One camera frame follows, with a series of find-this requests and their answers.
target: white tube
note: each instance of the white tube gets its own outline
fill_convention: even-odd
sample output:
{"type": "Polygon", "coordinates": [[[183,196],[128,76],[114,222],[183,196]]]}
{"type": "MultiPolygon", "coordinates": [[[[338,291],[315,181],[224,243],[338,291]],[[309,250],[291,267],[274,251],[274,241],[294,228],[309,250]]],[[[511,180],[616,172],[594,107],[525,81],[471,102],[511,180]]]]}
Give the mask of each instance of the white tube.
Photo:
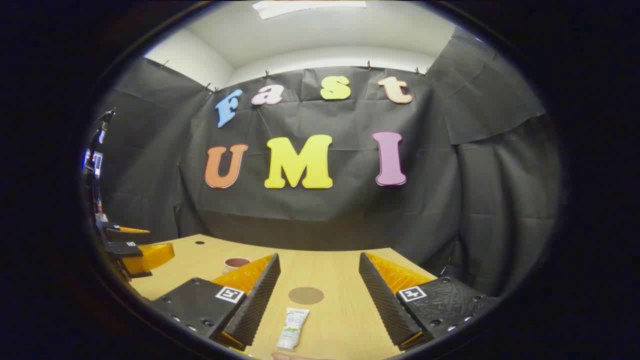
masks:
{"type": "Polygon", "coordinates": [[[309,310],[287,308],[287,315],[284,321],[284,328],[278,338],[276,348],[285,351],[293,351],[300,339],[300,330],[309,315],[309,310]]]}

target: tube cap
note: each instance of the tube cap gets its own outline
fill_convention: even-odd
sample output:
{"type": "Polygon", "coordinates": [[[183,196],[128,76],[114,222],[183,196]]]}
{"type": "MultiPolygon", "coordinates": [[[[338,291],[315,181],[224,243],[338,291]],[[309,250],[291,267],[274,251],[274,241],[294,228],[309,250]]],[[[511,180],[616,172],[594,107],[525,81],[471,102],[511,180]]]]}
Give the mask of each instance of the tube cap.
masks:
{"type": "Polygon", "coordinates": [[[278,340],[278,344],[276,348],[280,350],[293,351],[293,347],[296,346],[295,342],[290,339],[280,339],[278,340]]]}

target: black backdrop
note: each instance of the black backdrop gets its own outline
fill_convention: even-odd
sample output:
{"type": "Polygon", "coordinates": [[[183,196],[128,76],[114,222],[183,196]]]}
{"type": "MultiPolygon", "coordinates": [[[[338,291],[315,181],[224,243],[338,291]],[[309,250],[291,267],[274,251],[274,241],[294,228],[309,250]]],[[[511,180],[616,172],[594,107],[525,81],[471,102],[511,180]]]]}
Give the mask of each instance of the black backdrop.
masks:
{"type": "MultiPolygon", "coordinates": [[[[433,272],[499,295],[541,256],[556,222],[561,172],[551,120],[518,72],[457,29],[426,76],[393,69],[328,67],[246,81],[217,94],[141,58],[97,111],[118,113],[102,170],[104,208],[157,241],[192,234],[305,250],[392,247],[433,272]],[[326,76],[346,76],[348,99],[320,96],[326,76]],[[406,81],[410,104],[390,101],[377,82],[406,81]],[[275,105],[254,106],[266,85],[285,87],[275,105]],[[240,88],[235,117],[217,128],[215,105],[240,88]],[[371,134],[402,134],[407,182],[378,186],[371,134]],[[333,187],[267,189],[275,137],[300,151],[325,134],[333,187]],[[245,143],[237,181],[204,181],[207,150],[245,143]]],[[[230,162],[223,155],[220,173],[230,162]]]]}

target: pink letter i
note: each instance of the pink letter i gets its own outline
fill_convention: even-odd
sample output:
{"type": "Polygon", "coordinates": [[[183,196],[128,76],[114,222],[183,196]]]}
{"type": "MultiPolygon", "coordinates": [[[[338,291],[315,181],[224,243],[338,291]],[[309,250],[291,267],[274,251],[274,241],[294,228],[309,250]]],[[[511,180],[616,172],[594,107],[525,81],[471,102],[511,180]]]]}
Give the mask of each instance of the pink letter i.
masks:
{"type": "Polygon", "coordinates": [[[380,175],[376,183],[380,186],[402,185],[406,183],[406,176],[400,171],[400,155],[398,143],[402,136],[398,133],[382,131],[371,135],[378,143],[380,151],[380,175]]]}

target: hand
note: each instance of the hand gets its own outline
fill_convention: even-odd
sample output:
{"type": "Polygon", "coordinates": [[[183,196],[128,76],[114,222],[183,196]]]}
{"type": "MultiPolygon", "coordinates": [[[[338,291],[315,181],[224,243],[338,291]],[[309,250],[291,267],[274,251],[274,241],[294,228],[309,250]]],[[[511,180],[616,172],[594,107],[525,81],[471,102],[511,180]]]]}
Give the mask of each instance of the hand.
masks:
{"type": "Polygon", "coordinates": [[[301,357],[301,356],[297,356],[297,355],[286,355],[286,354],[281,354],[279,352],[274,352],[271,355],[271,359],[272,360],[315,360],[315,359],[311,359],[310,357],[301,357]]]}

